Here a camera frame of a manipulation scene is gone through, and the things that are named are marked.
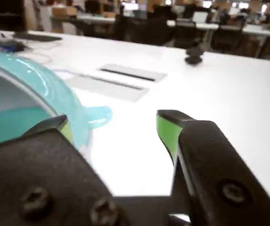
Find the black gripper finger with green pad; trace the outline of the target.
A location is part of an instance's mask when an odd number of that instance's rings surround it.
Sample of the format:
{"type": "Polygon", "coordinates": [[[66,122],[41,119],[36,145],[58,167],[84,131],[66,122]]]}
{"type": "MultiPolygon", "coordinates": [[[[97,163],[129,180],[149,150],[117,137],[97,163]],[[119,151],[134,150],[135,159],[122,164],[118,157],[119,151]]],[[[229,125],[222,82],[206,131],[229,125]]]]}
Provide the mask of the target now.
{"type": "Polygon", "coordinates": [[[121,226],[118,205],[63,134],[67,116],[0,143],[0,226],[121,226]]]}
{"type": "Polygon", "coordinates": [[[156,130],[193,226],[270,226],[270,196],[214,122],[158,110],[156,130]]]}

